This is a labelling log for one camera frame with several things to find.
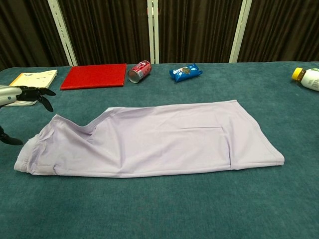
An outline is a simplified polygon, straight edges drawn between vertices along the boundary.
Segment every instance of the soda can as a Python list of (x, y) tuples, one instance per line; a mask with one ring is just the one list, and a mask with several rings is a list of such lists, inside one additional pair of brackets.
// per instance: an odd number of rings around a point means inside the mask
[(141, 79), (147, 76), (152, 70), (152, 66), (148, 61), (141, 61), (136, 66), (128, 71), (129, 80), (133, 83), (138, 83)]

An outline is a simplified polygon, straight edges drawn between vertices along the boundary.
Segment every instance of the metal robot arm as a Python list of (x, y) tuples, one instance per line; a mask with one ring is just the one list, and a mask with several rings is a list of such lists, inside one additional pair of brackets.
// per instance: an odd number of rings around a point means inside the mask
[[(55, 93), (47, 88), (0, 85), (0, 108), (15, 101), (39, 101), (48, 111), (53, 112), (52, 105), (43, 95), (55, 96)], [(21, 140), (7, 135), (1, 126), (0, 141), (13, 145), (23, 144)]]

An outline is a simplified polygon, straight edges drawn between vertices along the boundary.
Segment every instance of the red book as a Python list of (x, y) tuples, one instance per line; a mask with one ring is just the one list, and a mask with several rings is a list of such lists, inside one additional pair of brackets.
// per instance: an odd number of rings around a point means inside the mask
[(73, 66), (61, 90), (123, 86), (126, 64)]

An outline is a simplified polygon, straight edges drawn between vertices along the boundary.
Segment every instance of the brown curtain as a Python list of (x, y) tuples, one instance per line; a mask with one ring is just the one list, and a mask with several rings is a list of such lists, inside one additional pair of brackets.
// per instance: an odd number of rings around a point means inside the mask
[(319, 0), (254, 0), (238, 61), (319, 61)]
[(150, 60), (146, 0), (63, 0), (79, 65)]
[(47, 0), (0, 1), (0, 70), (68, 65)]
[(228, 62), (241, 3), (159, 0), (159, 61)]

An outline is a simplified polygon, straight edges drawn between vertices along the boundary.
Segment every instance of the bottle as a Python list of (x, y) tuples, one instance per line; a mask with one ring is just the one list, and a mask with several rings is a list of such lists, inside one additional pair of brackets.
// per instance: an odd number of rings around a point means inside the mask
[(304, 87), (319, 91), (319, 68), (305, 70), (297, 67), (292, 75), (292, 79), (300, 82)]

